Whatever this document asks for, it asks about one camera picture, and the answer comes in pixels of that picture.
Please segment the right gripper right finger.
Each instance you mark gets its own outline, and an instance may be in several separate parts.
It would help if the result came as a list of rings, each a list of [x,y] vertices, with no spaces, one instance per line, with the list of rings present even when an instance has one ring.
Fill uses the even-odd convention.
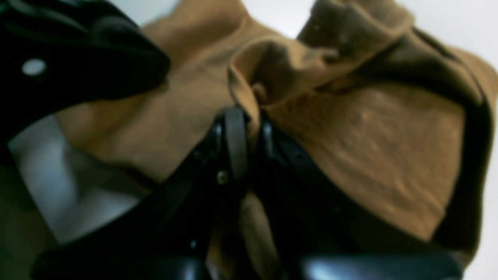
[[[461,280],[453,253],[381,221],[347,197],[261,114],[254,191],[285,280]]]

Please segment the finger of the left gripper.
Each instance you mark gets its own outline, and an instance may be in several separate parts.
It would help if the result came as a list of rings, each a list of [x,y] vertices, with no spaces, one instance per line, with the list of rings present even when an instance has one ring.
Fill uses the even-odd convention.
[[[47,115],[151,90],[170,58],[106,0],[1,1],[1,144]]]

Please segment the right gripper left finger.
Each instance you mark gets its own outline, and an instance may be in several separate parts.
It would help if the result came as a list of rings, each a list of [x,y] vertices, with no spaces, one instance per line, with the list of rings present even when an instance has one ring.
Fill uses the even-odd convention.
[[[42,254],[33,280],[209,280],[217,220],[238,216],[248,171],[244,112],[220,113],[176,171],[104,227]]]

